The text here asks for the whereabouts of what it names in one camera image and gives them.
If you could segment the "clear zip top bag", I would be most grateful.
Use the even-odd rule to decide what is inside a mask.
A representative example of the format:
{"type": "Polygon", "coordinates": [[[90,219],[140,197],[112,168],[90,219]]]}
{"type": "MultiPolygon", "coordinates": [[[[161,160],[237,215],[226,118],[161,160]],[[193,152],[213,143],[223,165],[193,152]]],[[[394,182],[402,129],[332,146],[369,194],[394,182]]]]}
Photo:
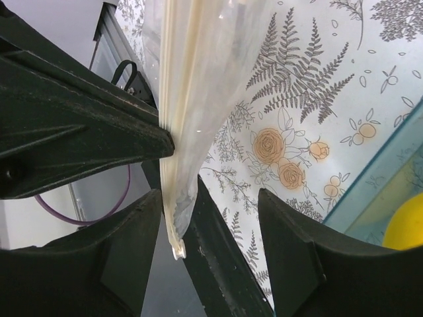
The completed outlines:
{"type": "Polygon", "coordinates": [[[174,153],[159,161],[175,259],[198,194],[197,175],[258,57],[270,1],[146,1],[144,69],[174,153]]]}

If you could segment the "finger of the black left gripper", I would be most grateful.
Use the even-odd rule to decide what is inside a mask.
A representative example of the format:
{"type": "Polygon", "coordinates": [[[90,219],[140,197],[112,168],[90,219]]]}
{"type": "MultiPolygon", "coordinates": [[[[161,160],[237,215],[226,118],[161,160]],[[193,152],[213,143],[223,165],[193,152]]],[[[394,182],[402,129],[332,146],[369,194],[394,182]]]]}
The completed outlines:
{"type": "Polygon", "coordinates": [[[157,112],[1,39],[1,197],[22,199],[109,168],[169,157],[157,112]]]}

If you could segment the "yellow lemon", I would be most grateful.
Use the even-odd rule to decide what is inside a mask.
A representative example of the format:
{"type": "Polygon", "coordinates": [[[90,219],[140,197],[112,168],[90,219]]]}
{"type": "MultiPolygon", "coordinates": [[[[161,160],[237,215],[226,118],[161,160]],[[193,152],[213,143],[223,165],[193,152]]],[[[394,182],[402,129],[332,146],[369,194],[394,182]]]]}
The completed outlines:
{"type": "Polygon", "coordinates": [[[382,246],[408,250],[422,245],[422,194],[404,202],[392,216],[382,246]]]}

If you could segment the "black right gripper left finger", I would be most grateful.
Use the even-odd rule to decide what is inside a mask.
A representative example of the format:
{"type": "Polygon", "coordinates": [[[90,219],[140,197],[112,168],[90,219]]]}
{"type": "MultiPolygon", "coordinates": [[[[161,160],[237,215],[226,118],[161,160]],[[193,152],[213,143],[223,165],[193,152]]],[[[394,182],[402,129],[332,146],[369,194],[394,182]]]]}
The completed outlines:
{"type": "Polygon", "coordinates": [[[2,316],[139,316],[161,192],[43,247],[1,251],[2,316]]]}

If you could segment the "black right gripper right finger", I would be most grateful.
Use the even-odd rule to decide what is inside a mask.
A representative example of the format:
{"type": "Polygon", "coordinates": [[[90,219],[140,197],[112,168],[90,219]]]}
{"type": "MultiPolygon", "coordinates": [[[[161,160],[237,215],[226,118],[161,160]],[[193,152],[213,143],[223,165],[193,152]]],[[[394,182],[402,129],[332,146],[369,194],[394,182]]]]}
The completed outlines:
{"type": "Polygon", "coordinates": [[[421,316],[422,249],[339,233],[261,189],[258,215],[277,316],[421,316]]]}

